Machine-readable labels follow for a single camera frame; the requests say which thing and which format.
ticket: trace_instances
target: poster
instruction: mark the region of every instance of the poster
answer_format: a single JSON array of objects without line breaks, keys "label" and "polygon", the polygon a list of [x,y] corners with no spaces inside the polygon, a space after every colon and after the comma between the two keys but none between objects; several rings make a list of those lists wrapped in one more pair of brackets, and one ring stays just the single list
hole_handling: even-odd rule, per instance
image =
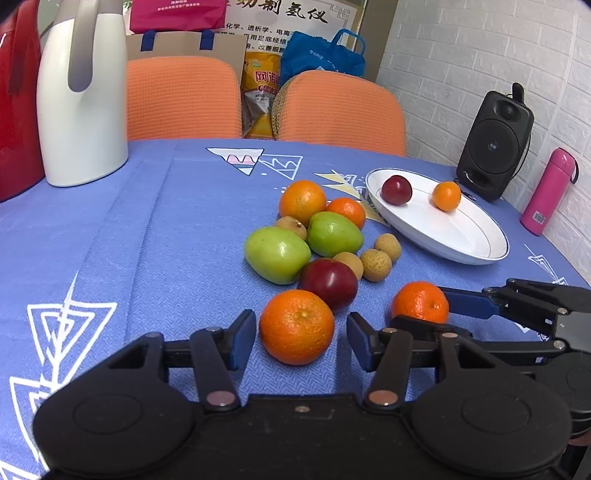
[{"label": "poster", "polygon": [[[248,35],[248,51],[283,53],[295,31],[332,40],[341,28],[359,29],[361,8],[343,0],[227,0],[226,26],[216,31]],[[132,0],[124,1],[128,35]],[[344,35],[340,44],[351,48]]]}]

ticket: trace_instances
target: white thermos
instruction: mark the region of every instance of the white thermos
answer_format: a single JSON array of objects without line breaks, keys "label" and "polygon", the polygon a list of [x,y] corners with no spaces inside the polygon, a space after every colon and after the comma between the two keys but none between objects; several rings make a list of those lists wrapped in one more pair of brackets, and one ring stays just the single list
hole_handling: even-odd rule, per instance
[{"label": "white thermos", "polygon": [[127,52],[122,0],[62,0],[37,82],[47,181],[80,185],[127,160]]}]

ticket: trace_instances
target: green fruit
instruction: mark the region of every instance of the green fruit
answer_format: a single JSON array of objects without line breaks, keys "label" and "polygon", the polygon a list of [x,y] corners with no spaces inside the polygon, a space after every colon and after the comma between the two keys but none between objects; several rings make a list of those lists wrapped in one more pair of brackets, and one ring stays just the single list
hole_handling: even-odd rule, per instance
[{"label": "green fruit", "polygon": [[310,248],[299,236],[276,226],[255,230],[244,243],[248,264],[261,277],[278,285],[295,282],[311,255]]},{"label": "green fruit", "polygon": [[318,212],[310,219],[308,245],[321,257],[333,258],[341,252],[354,254],[363,245],[363,234],[347,217]]}]

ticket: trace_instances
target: red appliance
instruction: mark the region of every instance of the red appliance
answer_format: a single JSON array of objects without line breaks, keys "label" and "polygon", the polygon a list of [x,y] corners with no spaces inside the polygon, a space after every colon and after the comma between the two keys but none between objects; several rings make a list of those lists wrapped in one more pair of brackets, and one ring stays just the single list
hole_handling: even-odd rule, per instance
[{"label": "red appliance", "polygon": [[38,6],[25,0],[0,25],[0,202],[45,176],[37,129]]}]

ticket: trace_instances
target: black speaker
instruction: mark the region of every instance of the black speaker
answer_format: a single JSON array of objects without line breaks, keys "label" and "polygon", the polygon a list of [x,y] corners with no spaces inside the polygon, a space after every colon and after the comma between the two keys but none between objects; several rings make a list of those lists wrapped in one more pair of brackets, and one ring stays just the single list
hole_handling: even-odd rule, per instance
[{"label": "black speaker", "polygon": [[457,165],[459,182],[489,202],[500,198],[530,140],[534,114],[523,103],[523,87],[513,98],[488,92],[478,110]]}]

